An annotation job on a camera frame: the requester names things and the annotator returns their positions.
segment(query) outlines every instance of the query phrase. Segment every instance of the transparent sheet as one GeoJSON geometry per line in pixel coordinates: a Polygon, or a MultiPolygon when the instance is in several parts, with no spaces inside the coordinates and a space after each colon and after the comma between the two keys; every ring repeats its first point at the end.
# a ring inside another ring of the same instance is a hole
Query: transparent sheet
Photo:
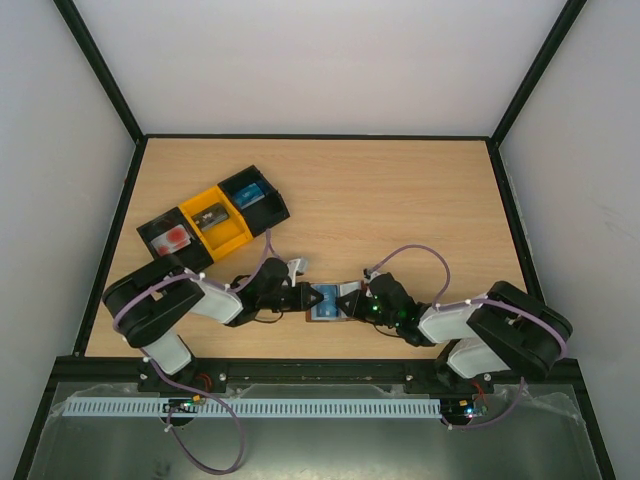
{"type": "MultiPolygon", "coordinates": [[[[517,386],[487,395],[490,415],[517,386]]],[[[70,396],[138,396],[133,384],[60,384],[29,479],[204,479],[157,418],[64,417],[70,396]]],[[[400,386],[230,386],[244,398],[407,398],[400,386]]],[[[433,419],[244,419],[245,464],[230,479],[598,479],[573,389],[538,385],[487,429],[448,431],[433,419]]],[[[230,419],[196,418],[181,437],[204,463],[226,468],[238,448],[230,419]]]]}

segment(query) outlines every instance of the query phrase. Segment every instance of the wooden surface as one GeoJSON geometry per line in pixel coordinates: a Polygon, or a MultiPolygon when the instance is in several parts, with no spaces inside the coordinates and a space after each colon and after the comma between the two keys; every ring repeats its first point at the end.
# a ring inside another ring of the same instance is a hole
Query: wooden surface
{"type": "MultiPolygon", "coordinates": [[[[477,295],[497,280],[523,288],[484,142],[380,140],[149,140],[107,285],[151,260],[136,227],[251,164],[287,203],[291,218],[273,229],[273,243],[285,259],[309,259],[305,280],[360,279],[363,268],[395,248],[423,243],[451,266],[445,302],[477,295]]],[[[250,273],[263,246],[260,236],[207,275],[229,282],[250,273]]],[[[425,302],[445,278],[438,260],[421,250],[385,267],[425,302]]],[[[87,355],[138,355],[111,322],[101,305],[87,355]]],[[[310,324],[303,313],[239,328],[190,314],[176,329],[201,357],[434,358],[442,348],[414,348],[355,321],[310,324]]]]}

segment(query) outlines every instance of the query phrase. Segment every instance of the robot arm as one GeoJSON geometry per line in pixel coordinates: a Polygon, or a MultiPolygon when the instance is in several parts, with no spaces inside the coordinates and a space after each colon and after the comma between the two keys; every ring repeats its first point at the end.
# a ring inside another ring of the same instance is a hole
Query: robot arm
{"type": "Polygon", "coordinates": [[[369,279],[366,291],[336,302],[349,316],[395,328],[414,346],[456,341],[447,366],[463,378],[513,370],[530,380],[546,378],[565,354],[569,321],[508,282],[453,305],[415,302],[390,273],[369,279]]]}
{"type": "Polygon", "coordinates": [[[237,327],[261,309],[306,311],[320,303],[322,294],[308,282],[295,282],[296,274],[302,273],[299,260],[292,261],[291,270],[282,260],[268,258],[246,285],[248,275],[237,277],[226,289],[186,269],[177,256],[165,255],[111,285],[102,299],[114,317],[114,329],[127,343],[174,375],[193,360],[173,331],[188,312],[237,327]]]}

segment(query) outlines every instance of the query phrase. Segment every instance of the black cable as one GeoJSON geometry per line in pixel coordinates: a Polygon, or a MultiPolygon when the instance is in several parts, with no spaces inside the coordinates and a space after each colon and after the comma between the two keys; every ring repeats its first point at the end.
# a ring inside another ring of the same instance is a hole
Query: black cable
{"type": "Polygon", "coordinates": [[[391,335],[391,334],[389,334],[389,333],[385,333],[385,332],[383,332],[382,330],[380,330],[378,327],[379,327],[379,325],[374,325],[374,326],[373,326],[373,328],[375,328],[375,329],[378,331],[378,333],[381,333],[381,334],[382,334],[382,335],[384,335],[385,337],[391,337],[391,338],[402,338],[400,335],[391,335]]]}
{"type": "Polygon", "coordinates": [[[266,320],[266,319],[260,319],[260,318],[254,318],[254,321],[258,322],[258,323],[276,323],[278,320],[280,320],[282,317],[284,316],[284,312],[280,312],[280,316],[278,318],[276,318],[275,320],[266,320]]]}

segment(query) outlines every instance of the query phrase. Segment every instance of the white cable organizer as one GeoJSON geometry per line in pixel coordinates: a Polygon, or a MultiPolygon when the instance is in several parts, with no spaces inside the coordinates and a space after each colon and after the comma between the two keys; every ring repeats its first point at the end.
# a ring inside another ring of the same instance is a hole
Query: white cable organizer
{"type": "MultiPolygon", "coordinates": [[[[75,397],[64,417],[158,417],[176,398],[75,397]]],[[[440,400],[432,399],[224,399],[241,418],[440,418],[440,400]]],[[[213,400],[187,407],[174,417],[228,417],[213,400]]]]}

